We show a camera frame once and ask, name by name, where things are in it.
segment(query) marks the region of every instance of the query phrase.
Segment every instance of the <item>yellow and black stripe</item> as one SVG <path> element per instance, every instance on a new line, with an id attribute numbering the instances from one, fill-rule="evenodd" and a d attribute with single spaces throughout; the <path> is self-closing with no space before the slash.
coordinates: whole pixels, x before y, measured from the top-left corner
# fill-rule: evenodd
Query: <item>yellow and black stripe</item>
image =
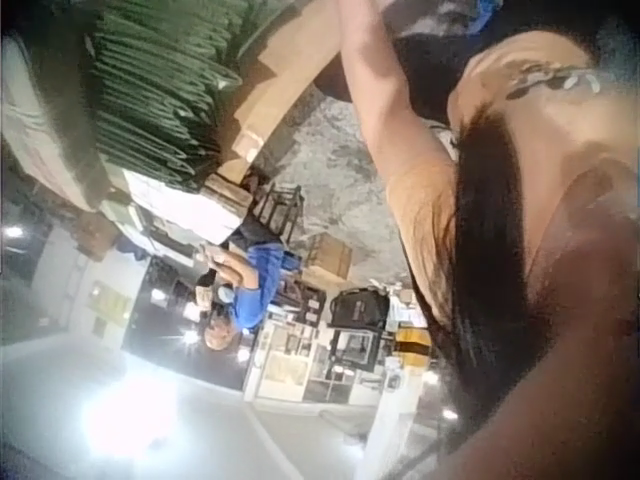
<path id="1" fill-rule="evenodd" d="M 393 351 L 403 365 L 427 368 L 431 357 L 431 336 L 424 328 L 399 328 Z"/>

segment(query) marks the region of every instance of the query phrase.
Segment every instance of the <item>black bag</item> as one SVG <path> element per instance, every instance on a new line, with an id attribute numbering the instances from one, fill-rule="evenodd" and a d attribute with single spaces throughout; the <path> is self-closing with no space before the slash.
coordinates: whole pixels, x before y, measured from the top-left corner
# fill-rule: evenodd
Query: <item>black bag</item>
<path id="1" fill-rule="evenodd" d="M 331 301 L 331 327 L 384 330 L 389 308 L 389 296 L 375 287 L 345 290 Z"/>

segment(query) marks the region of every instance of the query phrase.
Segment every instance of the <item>long dark hair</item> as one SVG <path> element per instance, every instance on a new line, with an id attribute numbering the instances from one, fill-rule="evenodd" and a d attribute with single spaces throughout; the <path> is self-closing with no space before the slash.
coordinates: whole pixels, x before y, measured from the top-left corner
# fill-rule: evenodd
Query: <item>long dark hair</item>
<path id="1" fill-rule="evenodd" d="M 447 450 L 487 421 L 545 343 L 544 323 L 527 298 L 520 168 L 503 115 L 481 108 L 462 130 L 458 150 L 454 216 L 436 239 L 450 292 L 439 309 L 451 325 L 443 351 L 460 418 Z"/>

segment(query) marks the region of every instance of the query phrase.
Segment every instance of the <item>fluorescent light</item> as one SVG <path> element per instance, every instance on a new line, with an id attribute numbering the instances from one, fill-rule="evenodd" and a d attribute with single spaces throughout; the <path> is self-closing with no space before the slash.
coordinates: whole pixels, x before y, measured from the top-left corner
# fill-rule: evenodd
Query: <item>fluorescent light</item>
<path id="1" fill-rule="evenodd" d="M 422 380 L 429 385 L 438 385 L 440 383 L 440 375 L 434 371 L 428 370 L 422 374 Z"/>
<path id="2" fill-rule="evenodd" d="M 184 306 L 184 310 L 182 311 L 182 315 L 184 318 L 191 320 L 192 322 L 200 321 L 200 312 L 202 310 L 198 305 L 193 302 L 189 302 Z"/>
<path id="3" fill-rule="evenodd" d="M 241 348 L 238 350 L 237 359 L 238 362 L 244 363 L 251 358 L 251 350 L 248 348 Z"/>
<path id="4" fill-rule="evenodd" d="M 5 227 L 3 229 L 4 234 L 9 237 L 9 238 L 22 238 L 24 237 L 24 230 L 22 229 L 22 227 L 19 227 L 17 225 L 11 226 L 11 227 Z"/>
<path id="5" fill-rule="evenodd" d="M 162 302 L 167 299 L 167 294 L 164 293 L 162 290 L 158 290 L 157 288 L 154 288 L 153 290 L 151 290 L 151 298 L 153 298 L 157 302 Z"/>
<path id="6" fill-rule="evenodd" d="M 132 458 L 175 428 L 175 387 L 155 376 L 129 376 L 87 405 L 83 424 L 93 452 Z"/>
<path id="7" fill-rule="evenodd" d="M 195 330 L 187 330 L 182 336 L 182 341 L 187 345 L 195 345 L 200 341 L 200 335 Z"/>
<path id="8" fill-rule="evenodd" d="M 138 214 L 138 209 L 135 205 L 130 204 L 127 208 L 129 215 L 131 216 L 131 220 L 133 220 L 133 224 L 138 229 L 139 232 L 144 233 L 144 225 L 142 224 L 142 220 L 140 219 L 140 214 Z"/>
<path id="9" fill-rule="evenodd" d="M 442 410 L 442 416 L 451 421 L 455 421 L 458 419 L 458 414 L 449 408 L 444 408 Z"/>

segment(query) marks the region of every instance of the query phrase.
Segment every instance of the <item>orange top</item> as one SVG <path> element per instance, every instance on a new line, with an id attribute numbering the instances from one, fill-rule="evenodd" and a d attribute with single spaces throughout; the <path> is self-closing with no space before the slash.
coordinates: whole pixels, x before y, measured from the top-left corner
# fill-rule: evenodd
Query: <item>orange top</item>
<path id="1" fill-rule="evenodd" d="M 541 267 L 566 245 L 570 210 L 585 208 L 605 195 L 623 208 L 636 204 L 639 137 L 632 97 L 621 91 L 594 94 L 583 87 L 562 91 L 538 87 L 520 99 L 505 98 L 524 68 L 584 68 L 590 63 L 587 53 L 565 37 L 523 33 L 471 59 L 449 97 L 454 132 L 483 105 L 506 117 L 520 163 L 530 295 L 539 287 Z M 453 214 L 455 168 L 443 156 L 442 162 L 398 172 L 387 186 L 416 281 L 434 306 L 436 318 L 442 318 L 437 305 L 447 292 L 437 268 L 434 238 L 442 235 Z M 602 178 L 607 179 L 604 186 Z"/>

